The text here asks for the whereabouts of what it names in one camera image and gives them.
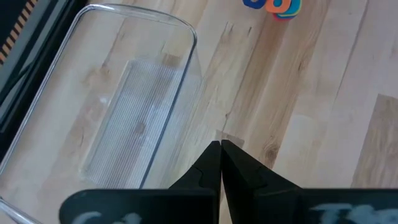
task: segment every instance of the colorful toy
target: colorful toy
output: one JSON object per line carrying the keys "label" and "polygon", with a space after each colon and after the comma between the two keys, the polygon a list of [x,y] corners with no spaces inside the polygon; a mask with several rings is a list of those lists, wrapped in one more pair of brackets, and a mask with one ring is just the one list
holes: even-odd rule
{"label": "colorful toy", "polygon": [[253,9],[260,9],[265,5],[266,11],[273,13],[278,21],[293,19],[302,7],[302,0],[243,0],[243,3]]}

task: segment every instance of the wooden floor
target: wooden floor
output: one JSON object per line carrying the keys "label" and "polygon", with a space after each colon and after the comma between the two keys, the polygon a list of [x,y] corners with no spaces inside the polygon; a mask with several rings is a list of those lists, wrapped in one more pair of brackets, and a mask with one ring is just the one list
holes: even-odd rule
{"label": "wooden floor", "polygon": [[[398,1],[305,0],[290,22],[240,0],[112,2],[171,13],[198,34],[204,91],[182,146],[155,158],[147,187],[170,185],[221,138],[301,187],[398,187]],[[33,164],[18,156],[11,162]],[[13,167],[2,177],[5,199],[39,220],[31,207],[58,206],[43,192],[62,187],[49,184],[51,168],[38,178]],[[40,195],[21,190],[29,184]],[[225,197],[221,222],[230,222]]]}

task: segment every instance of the transparent plastic container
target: transparent plastic container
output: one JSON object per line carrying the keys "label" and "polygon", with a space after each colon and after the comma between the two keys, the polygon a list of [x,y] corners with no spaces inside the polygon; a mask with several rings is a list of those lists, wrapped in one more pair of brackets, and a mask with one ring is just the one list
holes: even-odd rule
{"label": "transparent plastic container", "polygon": [[168,187],[147,179],[167,178],[193,116],[196,43],[192,26],[162,12],[82,9],[1,164],[0,196],[58,223],[61,203],[82,189]]}

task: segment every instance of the orange toy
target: orange toy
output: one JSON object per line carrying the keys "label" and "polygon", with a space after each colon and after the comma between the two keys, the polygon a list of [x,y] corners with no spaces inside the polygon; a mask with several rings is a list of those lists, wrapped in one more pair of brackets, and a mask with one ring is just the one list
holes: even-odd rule
{"label": "orange toy", "polygon": [[289,9],[291,3],[292,0],[282,0],[280,6],[275,6],[275,0],[267,0],[266,11],[271,13],[284,13]]}

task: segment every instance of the black plastic object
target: black plastic object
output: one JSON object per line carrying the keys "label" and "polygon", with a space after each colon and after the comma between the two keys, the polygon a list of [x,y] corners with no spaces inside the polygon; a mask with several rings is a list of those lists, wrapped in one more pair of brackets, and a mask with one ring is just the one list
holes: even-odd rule
{"label": "black plastic object", "polygon": [[[5,64],[0,69],[0,160],[4,158],[73,18],[86,0],[38,1]],[[7,84],[27,67],[9,92]]]}
{"label": "black plastic object", "polygon": [[230,141],[212,142],[167,190],[79,192],[63,203],[60,221],[218,223],[220,166],[234,224],[398,222],[398,190],[301,189]]}
{"label": "black plastic object", "polygon": [[221,146],[212,142],[187,173],[164,190],[84,190],[61,206],[61,224],[218,223]]}

